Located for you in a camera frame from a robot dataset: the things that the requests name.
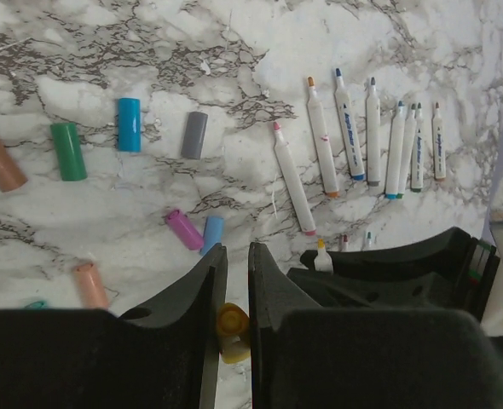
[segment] green marker cap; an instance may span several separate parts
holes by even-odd
[[[52,124],[50,133],[55,143],[58,166],[63,181],[82,181],[87,178],[84,168],[78,128],[75,124]]]

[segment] marker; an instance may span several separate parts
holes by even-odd
[[[278,164],[286,181],[287,191],[289,197],[292,199],[293,209],[297,214],[297,220],[301,230],[307,236],[314,236],[316,234],[316,225],[310,213],[309,202],[304,194],[303,183],[297,172],[297,167],[293,161],[292,151],[289,149],[289,142],[284,139],[282,131],[277,122],[275,122],[275,153],[278,158]]]
[[[326,245],[322,239],[318,239],[318,255],[314,259],[314,269],[316,271],[333,273],[333,260],[327,254]]]
[[[397,113],[391,123],[390,152],[388,155],[388,170],[386,171],[386,198],[397,199],[399,188],[399,170],[402,167],[403,131],[405,130],[405,115],[402,101],[397,104]]]
[[[445,165],[445,143],[443,140],[443,127],[439,102],[436,102],[436,112],[431,121],[433,125],[433,164],[435,166],[436,181],[444,181],[447,177]]]
[[[320,164],[321,179],[326,195],[330,198],[338,197],[338,182],[337,172],[335,171],[335,163],[333,162],[333,153],[329,144],[329,135],[326,129],[326,120],[323,118],[323,105],[321,104],[314,79],[309,77],[309,109],[310,125],[312,126],[312,134],[314,136],[314,144],[318,154],[318,162]]]
[[[350,93],[344,86],[343,74],[338,68],[335,72],[337,73],[335,100],[337,101],[338,121],[343,130],[350,175],[354,180],[362,181],[365,179],[365,169],[361,159],[360,138],[356,131],[356,121],[352,112],[352,100],[350,99]]]
[[[414,137],[416,132],[416,119],[414,113],[416,105],[411,106],[408,113],[407,122],[405,122],[405,132],[403,133],[402,166],[399,169],[399,188],[397,189],[397,198],[402,199],[407,187],[408,171],[411,166],[411,155],[413,154]]]
[[[340,243],[340,250],[341,251],[348,251],[349,246],[350,246],[350,243],[348,241],[348,235],[343,234],[343,237],[342,237],[342,240]]]
[[[376,187],[380,184],[380,99],[377,95],[377,85],[371,78],[369,96],[367,98],[367,183]]]
[[[363,250],[371,250],[373,248],[373,237],[371,236],[371,232],[367,232],[365,236],[365,243],[363,244]]]
[[[422,117],[422,104],[416,110],[416,138],[413,146],[413,159],[411,163],[411,192],[422,192],[424,187],[424,118]]]

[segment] alcohol marker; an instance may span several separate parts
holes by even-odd
[[[399,169],[399,188],[397,198],[402,199],[407,187],[408,171],[411,166],[411,155],[413,154],[414,137],[416,132],[416,119],[414,113],[416,105],[412,105],[405,122],[405,132],[403,134],[402,166]]]
[[[333,274],[333,260],[327,254],[326,245],[322,239],[318,239],[318,255],[314,259],[314,269]]]
[[[445,165],[445,143],[443,140],[443,127],[439,102],[436,102],[436,113],[433,116],[433,164],[435,166],[436,181],[444,181],[447,177]]]
[[[340,243],[340,250],[341,251],[348,251],[348,248],[350,246],[350,243],[348,241],[348,234],[344,234]]]
[[[403,131],[405,130],[405,105],[397,104],[397,113],[391,123],[390,152],[388,155],[388,170],[386,171],[386,198],[397,199],[399,188],[399,170],[402,167]]]
[[[312,134],[320,163],[321,179],[326,195],[330,198],[338,197],[337,172],[333,162],[333,153],[329,144],[329,135],[326,129],[326,120],[323,118],[323,105],[321,104],[314,79],[309,77],[309,109],[310,124],[312,125]]]
[[[371,78],[367,98],[367,183],[371,187],[380,184],[380,99],[374,77]]]
[[[338,121],[343,130],[350,175],[353,179],[362,181],[365,179],[365,169],[363,169],[363,160],[361,159],[360,138],[356,131],[356,121],[352,112],[352,100],[350,93],[344,86],[343,74],[338,68],[335,72],[337,73],[335,100],[337,101]]]
[[[373,248],[373,237],[371,236],[371,232],[367,232],[367,236],[365,237],[365,243],[363,244],[363,250],[371,250]]]
[[[422,117],[422,104],[416,110],[416,138],[413,146],[413,159],[411,163],[411,191],[422,192],[424,187],[424,118]]]
[[[292,199],[293,208],[297,214],[301,230],[307,236],[316,234],[316,225],[310,213],[309,202],[304,194],[303,183],[297,172],[297,167],[293,161],[292,151],[289,149],[289,142],[284,139],[282,131],[277,122],[275,122],[275,153],[278,158],[278,164],[286,181],[289,197]]]

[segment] pink marker cap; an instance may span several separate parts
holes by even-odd
[[[172,211],[166,218],[166,224],[170,226],[176,236],[190,250],[200,250],[204,246],[204,239],[199,231],[188,219],[187,215],[179,209]]]

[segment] marker barrel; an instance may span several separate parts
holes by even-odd
[[[166,218],[166,224],[170,226],[176,236],[190,250],[199,250],[204,247],[204,239],[199,231],[193,226],[187,215],[181,210],[172,211]]]
[[[277,143],[275,146],[275,153],[280,164],[284,181],[286,182],[287,191],[292,199],[293,209],[297,214],[297,220],[301,226],[301,230],[307,236],[313,236],[316,233],[316,225],[314,218],[310,212],[309,202],[304,193],[303,183],[297,172],[295,162],[293,162],[292,153],[288,144]]]
[[[419,120],[416,124],[416,137],[413,145],[413,158],[411,163],[411,191],[421,192],[424,187],[424,139],[423,124]]]
[[[50,133],[55,143],[56,157],[63,181],[82,181],[87,178],[81,142],[75,124],[52,124]]]
[[[327,196],[338,197],[338,181],[333,154],[327,134],[326,121],[323,116],[323,106],[318,98],[310,97],[307,104],[310,124],[314,136],[318,162],[320,164],[321,179]]]
[[[140,152],[142,150],[140,127],[140,100],[119,99],[119,151]]]
[[[391,125],[390,152],[388,155],[388,170],[386,171],[386,198],[397,199],[399,188],[399,171],[402,165],[403,131],[405,118],[399,112]]]
[[[405,188],[407,187],[415,136],[416,119],[414,119],[414,110],[411,110],[407,122],[405,123],[405,132],[403,133],[402,165],[399,169],[399,188],[397,189],[397,197],[399,199],[403,197]]]
[[[205,255],[214,245],[221,243],[225,221],[220,216],[208,216],[204,227],[204,247],[200,249],[200,255]]]
[[[352,112],[350,94],[344,89],[337,88],[335,100],[337,101],[338,121],[343,131],[344,146],[346,148],[346,158],[348,159],[350,175],[353,179],[362,181],[365,178],[365,169],[363,168],[360,137],[357,133],[356,121],[354,120],[354,113]]]
[[[380,184],[380,99],[376,95],[367,98],[367,183]]]
[[[433,164],[434,174],[437,181],[442,181],[447,177],[447,166],[445,164],[445,144],[441,118],[433,118]]]

